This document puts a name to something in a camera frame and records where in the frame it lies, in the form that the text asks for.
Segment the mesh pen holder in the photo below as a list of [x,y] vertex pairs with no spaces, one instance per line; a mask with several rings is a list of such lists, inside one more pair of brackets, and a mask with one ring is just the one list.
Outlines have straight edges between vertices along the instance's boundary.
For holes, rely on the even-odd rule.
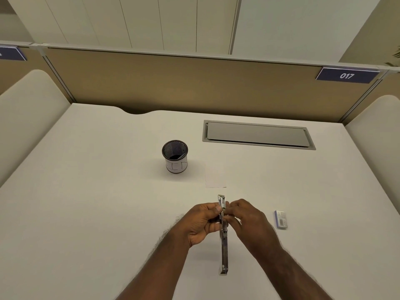
[[172,140],[164,144],[162,153],[167,169],[178,174],[187,168],[187,145],[179,140]]

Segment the number sign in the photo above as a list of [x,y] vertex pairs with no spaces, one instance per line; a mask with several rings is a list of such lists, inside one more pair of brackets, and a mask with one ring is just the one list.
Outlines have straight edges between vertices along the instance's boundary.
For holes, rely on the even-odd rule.
[[0,46],[0,60],[26,61],[26,58],[18,47]]
[[352,70],[345,68],[324,67],[318,74],[316,80],[339,81],[352,83],[370,83],[379,71],[376,70]]

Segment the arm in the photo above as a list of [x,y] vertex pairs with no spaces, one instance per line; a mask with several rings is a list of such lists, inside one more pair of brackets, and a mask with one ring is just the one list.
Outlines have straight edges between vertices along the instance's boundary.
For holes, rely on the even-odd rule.
[[169,300],[185,264],[189,248],[204,240],[208,233],[217,232],[219,223],[208,220],[222,211],[218,203],[194,206],[175,224],[141,271],[116,300]]
[[263,212],[240,199],[224,210],[224,219],[263,268],[283,300],[332,299],[283,249]]

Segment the hand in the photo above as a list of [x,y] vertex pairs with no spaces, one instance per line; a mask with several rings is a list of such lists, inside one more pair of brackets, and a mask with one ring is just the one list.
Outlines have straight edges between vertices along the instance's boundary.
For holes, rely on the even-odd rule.
[[220,230],[220,223],[210,223],[209,220],[217,217],[221,212],[222,208],[218,203],[195,205],[171,230],[183,233],[188,239],[189,246],[192,247],[202,242],[209,233]]
[[277,234],[265,214],[244,199],[233,201],[224,210],[226,220],[239,239],[257,259],[262,254],[281,250]]

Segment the desk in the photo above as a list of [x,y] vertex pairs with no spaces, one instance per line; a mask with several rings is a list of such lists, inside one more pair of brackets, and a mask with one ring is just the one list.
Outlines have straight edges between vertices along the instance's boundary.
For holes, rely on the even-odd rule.
[[[204,120],[307,127],[316,150],[202,142]],[[161,155],[174,139],[189,147],[181,174]],[[205,187],[206,161],[224,164],[227,188]],[[400,297],[400,216],[343,125],[73,104],[0,188],[1,298],[112,300],[175,217],[218,193],[273,224],[284,210],[283,246],[334,298]],[[174,299],[279,299],[228,233],[228,275],[211,234]]]

